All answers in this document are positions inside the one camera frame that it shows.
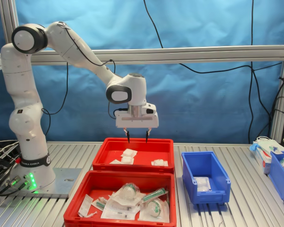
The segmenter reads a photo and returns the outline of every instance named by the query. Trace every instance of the red plastic bin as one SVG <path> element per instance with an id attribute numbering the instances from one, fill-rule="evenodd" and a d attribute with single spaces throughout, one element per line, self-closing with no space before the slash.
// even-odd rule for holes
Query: red plastic bin
<path id="1" fill-rule="evenodd" d="M 90 207 L 88 214 L 97 211 L 96 215 L 90 218 L 81 218 L 78 215 L 86 194 L 93 199 L 97 199 L 99 196 L 108 199 L 108 195 L 119 190 L 125 183 L 136 184 L 142 193 L 150 193 L 161 187 L 166 188 L 169 191 L 170 223 L 138 221 L 140 212 L 137 213 L 135 220 L 102 219 L 102 211 L 94 206 Z M 86 173 L 63 217 L 66 227 L 175 227 L 177 225 L 177 216 L 174 175 L 167 173 L 89 171 Z"/>
<path id="2" fill-rule="evenodd" d="M 110 164 L 115 159 L 121 161 L 125 149 L 138 151 L 133 165 Z M 151 161 L 163 159 L 169 166 L 152 166 Z M 135 172 L 162 172 L 174 173 L 174 146 L 173 140 L 168 139 L 131 139 L 107 138 L 104 140 L 94 161 L 94 170 L 106 171 L 135 171 Z"/>

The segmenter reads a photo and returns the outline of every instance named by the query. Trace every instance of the blue plastic bin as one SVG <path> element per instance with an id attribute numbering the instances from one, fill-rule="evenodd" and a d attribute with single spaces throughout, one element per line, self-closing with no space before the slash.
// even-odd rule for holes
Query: blue plastic bin
<path id="1" fill-rule="evenodd" d="M 193 204 L 229 202 L 231 181 L 212 151 L 183 152 L 183 181 Z M 198 192 L 198 176 L 209 178 L 210 192 Z"/>
<path id="2" fill-rule="evenodd" d="M 280 161 L 284 158 L 283 154 L 276 155 L 273 152 L 271 153 L 271 165 L 269 177 L 273 182 L 275 189 L 279 193 L 282 200 L 284 200 L 284 168 L 281 166 Z"/>

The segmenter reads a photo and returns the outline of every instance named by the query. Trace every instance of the aluminum frame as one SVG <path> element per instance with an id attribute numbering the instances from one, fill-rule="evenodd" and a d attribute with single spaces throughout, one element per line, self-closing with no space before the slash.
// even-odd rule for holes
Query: aluminum frame
<path id="1" fill-rule="evenodd" d="M 6 43 L 10 43 L 12 31 L 19 25 L 15 0 L 0 0 L 0 13 L 4 37 Z M 94 52 L 102 62 L 113 58 L 116 64 L 284 61 L 284 45 L 94 50 Z M 32 64 L 64 65 L 66 61 L 55 51 L 41 51 L 33 55 Z M 279 99 L 276 107 L 284 111 L 284 98 Z M 275 113 L 271 136 L 278 142 L 281 141 L 283 125 L 284 114 L 280 112 Z"/>

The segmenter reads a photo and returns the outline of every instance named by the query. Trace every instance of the green led light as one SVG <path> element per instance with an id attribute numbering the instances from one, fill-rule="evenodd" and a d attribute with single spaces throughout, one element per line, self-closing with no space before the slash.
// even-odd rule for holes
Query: green led light
<path id="1" fill-rule="evenodd" d="M 32 173 L 29 173 L 30 180 L 33 184 L 33 187 L 31 189 L 35 189 L 37 187 L 37 184 L 35 183 L 34 175 Z"/>

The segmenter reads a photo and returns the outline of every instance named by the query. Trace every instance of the white box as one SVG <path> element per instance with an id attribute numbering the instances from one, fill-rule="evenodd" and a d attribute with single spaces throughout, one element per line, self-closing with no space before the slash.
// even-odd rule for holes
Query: white box
<path id="1" fill-rule="evenodd" d="M 262 150 L 259 147 L 256 148 L 256 150 L 253 151 L 252 153 L 255 155 L 258 164 L 263 170 L 263 173 L 269 174 L 270 164 L 271 164 L 270 154 L 266 153 L 264 150 Z"/>

